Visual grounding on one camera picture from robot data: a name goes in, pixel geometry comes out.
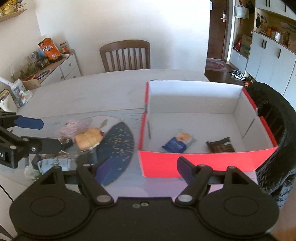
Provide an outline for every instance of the wooden chair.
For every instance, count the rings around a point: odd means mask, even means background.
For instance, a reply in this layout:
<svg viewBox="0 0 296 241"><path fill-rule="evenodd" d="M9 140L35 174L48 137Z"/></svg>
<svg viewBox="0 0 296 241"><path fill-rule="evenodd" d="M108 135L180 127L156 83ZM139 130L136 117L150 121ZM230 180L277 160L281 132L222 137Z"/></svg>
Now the wooden chair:
<svg viewBox="0 0 296 241"><path fill-rule="evenodd" d="M139 48L139 68L137 63L137 55L136 55L136 48ZM106 72L110 72L110 68L107 61L106 53L110 52L111 56L111 64L112 64L112 71L121 71L121 70L132 70L133 65L134 69L143 69L143 55L142 55L142 48L145 49L145 60L146 60L146 69L150 69L150 43L143 41L143 40L124 40L118 41L114 43L107 44L100 49L101 58L104 64L104 68ZM126 57L125 57L125 49L128 52L128 66L126 64ZM133 63L131 58L131 51L133 49ZM120 63L120 57L118 50L121 50L122 53L122 64ZM116 51L116 59L117 59L117 70L115 69L115 62L114 56L112 51Z"/></svg>

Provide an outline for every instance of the doorway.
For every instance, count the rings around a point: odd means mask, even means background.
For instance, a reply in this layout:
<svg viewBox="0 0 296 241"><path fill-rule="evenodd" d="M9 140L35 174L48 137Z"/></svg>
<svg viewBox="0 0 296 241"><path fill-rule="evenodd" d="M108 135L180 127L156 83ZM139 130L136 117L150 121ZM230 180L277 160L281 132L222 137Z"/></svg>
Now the doorway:
<svg viewBox="0 0 296 241"><path fill-rule="evenodd" d="M211 0L207 58L223 59L228 24L227 0Z"/></svg>

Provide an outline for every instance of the plastic bag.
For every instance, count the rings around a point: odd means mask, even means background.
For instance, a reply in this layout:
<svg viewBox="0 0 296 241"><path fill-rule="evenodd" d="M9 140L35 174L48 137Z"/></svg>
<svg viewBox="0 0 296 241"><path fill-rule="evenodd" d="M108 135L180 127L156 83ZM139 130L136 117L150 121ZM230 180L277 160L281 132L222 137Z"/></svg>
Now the plastic bag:
<svg viewBox="0 0 296 241"><path fill-rule="evenodd" d="M234 16L236 18L249 18L249 9L242 5L241 0L237 6L234 6Z"/></svg>

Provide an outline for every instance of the shoe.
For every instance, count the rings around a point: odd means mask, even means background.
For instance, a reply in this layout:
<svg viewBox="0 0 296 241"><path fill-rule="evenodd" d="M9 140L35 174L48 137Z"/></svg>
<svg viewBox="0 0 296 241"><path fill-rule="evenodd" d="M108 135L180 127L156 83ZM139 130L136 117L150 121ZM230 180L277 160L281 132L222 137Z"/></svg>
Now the shoe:
<svg viewBox="0 0 296 241"><path fill-rule="evenodd" d="M236 73L237 73L238 71L239 71L238 69L234 69L234 70L232 70L230 73L231 73L232 76L234 76L234 75L236 75Z"/></svg>
<svg viewBox="0 0 296 241"><path fill-rule="evenodd" d="M240 71L240 73L237 72L237 73L234 75L234 77L235 77L236 79L240 79L240 80L243 80L243 81L247 80L247 78L242 74L241 71Z"/></svg>

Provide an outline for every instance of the food package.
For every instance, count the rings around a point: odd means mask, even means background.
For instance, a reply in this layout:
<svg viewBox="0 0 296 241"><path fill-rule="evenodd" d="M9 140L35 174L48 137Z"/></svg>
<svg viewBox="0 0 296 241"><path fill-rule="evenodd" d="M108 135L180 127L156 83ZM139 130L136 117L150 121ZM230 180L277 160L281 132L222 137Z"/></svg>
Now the food package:
<svg viewBox="0 0 296 241"><path fill-rule="evenodd" d="M194 141L195 139L192 135L179 131L179 133L162 146L162 148L169 153L183 153Z"/></svg>
<svg viewBox="0 0 296 241"><path fill-rule="evenodd" d="M230 137L226 137L219 141L206 142L211 152L221 153L221 152L235 152L231 142Z"/></svg>
<svg viewBox="0 0 296 241"><path fill-rule="evenodd" d="M103 138L104 133L99 128L90 128L83 134L76 135L75 141L80 150L87 150L100 144Z"/></svg>
<svg viewBox="0 0 296 241"><path fill-rule="evenodd" d="M58 48L51 38L44 39L38 45L51 63L55 63L63 59L61 53L59 52Z"/></svg>

